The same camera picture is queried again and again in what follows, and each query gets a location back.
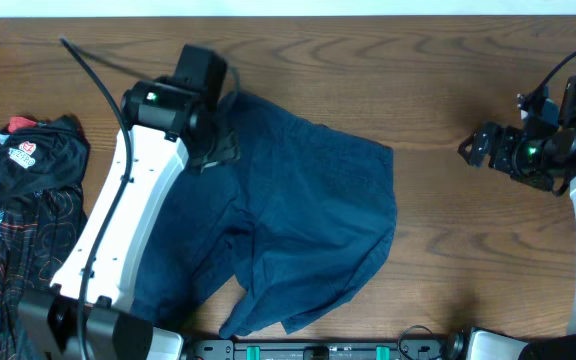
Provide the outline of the dark blue shorts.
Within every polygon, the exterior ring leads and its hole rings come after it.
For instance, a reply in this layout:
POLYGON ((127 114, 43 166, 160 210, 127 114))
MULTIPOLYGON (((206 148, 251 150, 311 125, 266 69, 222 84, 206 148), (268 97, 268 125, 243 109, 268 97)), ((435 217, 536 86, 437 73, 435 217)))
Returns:
POLYGON ((223 99, 241 155, 171 186, 140 262, 132 313, 178 328, 225 282, 244 296, 224 338, 296 332, 349 302, 386 262, 393 151, 252 94, 223 99))

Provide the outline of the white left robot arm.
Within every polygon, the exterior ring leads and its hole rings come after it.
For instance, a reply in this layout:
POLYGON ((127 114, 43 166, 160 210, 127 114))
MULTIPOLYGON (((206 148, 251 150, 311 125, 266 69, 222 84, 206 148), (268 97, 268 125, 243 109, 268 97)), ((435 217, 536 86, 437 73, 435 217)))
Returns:
POLYGON ((234 161, 222 85, 139 81, 121 102, 113 164, 73 251, 19 317, 42 359, 179 359, 181 334, 131 314, 144 249, 179 174, 234 161))

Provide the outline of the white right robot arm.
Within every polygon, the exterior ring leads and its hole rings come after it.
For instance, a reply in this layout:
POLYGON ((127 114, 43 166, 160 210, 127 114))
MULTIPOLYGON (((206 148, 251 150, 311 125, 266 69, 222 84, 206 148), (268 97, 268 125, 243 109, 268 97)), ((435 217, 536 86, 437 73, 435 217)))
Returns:
MULTIPOLYGON (((458 148, 471 166, 487 162, 513 180, 557 196, 568 194, 576 223, 576 126, 541 129, 486 123, 458 148)), ((576 359, 576 280, 572 315, 562 337, 522 341, 474 328, 447 348, 450 359, 576 359)))

